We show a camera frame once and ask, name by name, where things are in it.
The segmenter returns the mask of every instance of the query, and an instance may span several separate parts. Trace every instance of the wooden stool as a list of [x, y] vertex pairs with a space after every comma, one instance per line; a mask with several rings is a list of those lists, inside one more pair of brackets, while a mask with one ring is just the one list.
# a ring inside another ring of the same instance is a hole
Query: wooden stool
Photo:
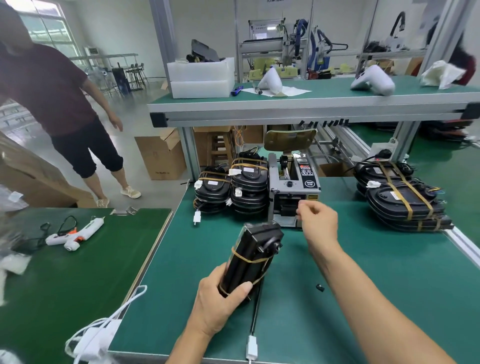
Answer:
[[228, 160], [228, 165], [233, 163], [233, 148], [230, 133], [209, 132], [207, 134], [207, 165], [219, 164], [219, 160]]

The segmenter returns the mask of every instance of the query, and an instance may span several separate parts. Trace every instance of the hand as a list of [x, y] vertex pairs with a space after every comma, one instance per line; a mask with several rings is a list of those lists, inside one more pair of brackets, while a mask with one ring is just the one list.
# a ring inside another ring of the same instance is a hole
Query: hand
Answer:
[[119, 119], [119, 117], [114, 112], [111, 112], [110, 114], [108, 114], [108, 119], [110, 120], [110, 122], [112, 123], [115, 129], [118, 128], [118, 130], [123, 132], [123, 124]]
[[226, 324], [230, 315], [247, 297], [252, 289], [251, 282], [239, 285], [227, 298], [218, 293], [218, 284], [225, 272], [226, 263], [216, 267], [207, 278], [198, 285], [197, 297], [187, 328], [213, 337]]
[[315, 261], [342, 251], [337, 241], [338, 216], [333, 209], [318, 201], [300, 200], [297, 215]]

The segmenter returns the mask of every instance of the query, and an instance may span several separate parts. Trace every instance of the maroon t-shirt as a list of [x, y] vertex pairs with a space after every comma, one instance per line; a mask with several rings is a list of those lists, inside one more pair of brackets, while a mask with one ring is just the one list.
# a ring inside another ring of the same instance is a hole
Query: maroon t-shirt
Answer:
[[58, 50], [35, 44], [20, 56], [0, 43], [0, 95], [27, 108], [52, 136], [76, 132], [96, 117], [81, 85], [87, 75]]

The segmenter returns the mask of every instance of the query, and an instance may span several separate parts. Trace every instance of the man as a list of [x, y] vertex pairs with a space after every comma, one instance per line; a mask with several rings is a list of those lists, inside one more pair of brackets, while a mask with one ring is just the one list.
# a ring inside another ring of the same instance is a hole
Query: man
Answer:
[[[317, 201], [302, 200], [297, 215], [310, 253], [369, 363], [455, 363], [393, 306], [342, 250], [337, 241], [338, 222], [334, 210]], [[218, 293], [218, 284], [224, 272], [225, 264], [200, 281], [192, 313], [167, 364], [199, 364], [210, 339], [223, 328], [252, 289], [252, 283], [245, 282], [223, 298]]]
[[113, 127], [123, 131], [122, 122], [87, 75], [58, 50], [33, 43], [18, 13], [0, 2], [0, 105], [11, 98], [32, 113], [53, 147], [97, 196], [98, 207], [107, 207], [110, 200], [89, 150], [110, 170], [122, 194], [140, 197], [127, 183], [123, 158], [82, 90], [107, 112]]

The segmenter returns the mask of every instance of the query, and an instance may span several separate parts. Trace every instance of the styrofoam box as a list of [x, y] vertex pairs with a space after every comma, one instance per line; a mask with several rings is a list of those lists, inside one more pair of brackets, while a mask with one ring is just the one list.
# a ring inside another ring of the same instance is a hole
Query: styrofoam box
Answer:
[[235, 80], [170, 81], [173, 98], [229, 97]]
[[167, 63], [168, 76], [172, 81], [225, 81], [235, 78], [234, 58], [220, 62], [171, 62]]

